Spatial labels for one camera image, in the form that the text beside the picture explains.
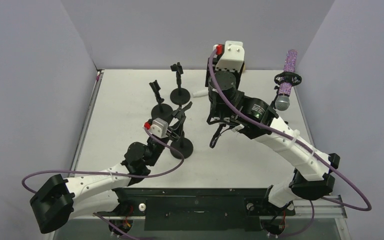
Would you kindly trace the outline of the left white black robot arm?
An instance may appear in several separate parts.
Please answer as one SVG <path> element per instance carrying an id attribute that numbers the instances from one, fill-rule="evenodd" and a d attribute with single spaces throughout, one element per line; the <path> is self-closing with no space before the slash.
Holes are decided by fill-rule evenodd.
<path id="1" fill-rule="evenodd" d="M 176 165 L 162 173 L 151 174 L 153 166 L 164 149 L 172 150 L 169 141 L 178 140 L 181 134 L 158 118 L 146 122 L 146 144 L 132 143 L 124 160 L 101 171 L 76 171 L 75 177 L 63 177 L 63 170 L 50 170 L 51 176 L 34 194 L 29 204 L 42 234 L 48 234 L 64 226 L 69 220 L 98 212 L 123 215 L 129 209 L 129 201 L 117 195 L 115 190 L 132 186 L 144 179 L 167 175 L 179 168 Z"/>

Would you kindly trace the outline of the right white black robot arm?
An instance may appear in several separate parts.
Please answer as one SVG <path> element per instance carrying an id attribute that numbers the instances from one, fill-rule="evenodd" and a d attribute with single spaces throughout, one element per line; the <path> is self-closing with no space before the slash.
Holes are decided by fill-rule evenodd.
<path id="1" fill-rule="evenodd" d="M 314 201 L 332 193 L 336 181 L 332 172 L 338 168 L 340 157 L 318 151 L 301 137 L 299 130 L 291 129 L 270 104 L 238 90 L 241 72 L 217 69 L 220 61 L 216 56 L 206 63 L 205 86 L 210 102 L 206 122 L 219 125 L 210 147 L 215 146 L 226 127 L 269 147 L 294 167 L 285 181 L 267 189 L 262 207 L 269 214 L 297 198 Z"/>

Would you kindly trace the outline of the white microphone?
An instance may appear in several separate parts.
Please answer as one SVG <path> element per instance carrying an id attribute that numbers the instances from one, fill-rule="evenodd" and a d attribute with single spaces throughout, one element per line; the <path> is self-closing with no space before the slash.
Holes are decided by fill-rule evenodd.
<path id="1" fill-rule="evenodd" d="M 204 96 L 207 96 L 207 95 L 208 95 L 208 90 L 207 89 L 197 90 L 197 91 L 194 91 L 192 93 L 192 96 L 194 98 L 200 98 L 200 97 L 204 97 Z"/>

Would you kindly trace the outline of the black round-base stand white mic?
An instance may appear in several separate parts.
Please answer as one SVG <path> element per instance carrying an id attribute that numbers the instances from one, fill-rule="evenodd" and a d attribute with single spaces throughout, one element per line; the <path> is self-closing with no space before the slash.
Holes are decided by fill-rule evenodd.
<path id="1" fill-rule="evenodd" d="M 165 120 L 166 122 L 171 122 L 173 120 L 173 108 L 170 105 L 164 103 L 165 99 L 161 97 L 161 87 L 158 81 L 154 80 L 153 82 L 150 82 L 149 85 L 154 93 L 155 100 L 157 102 L 157 104 L 151 110 L 151 118 L 160 118 L 162 120 Z"/>

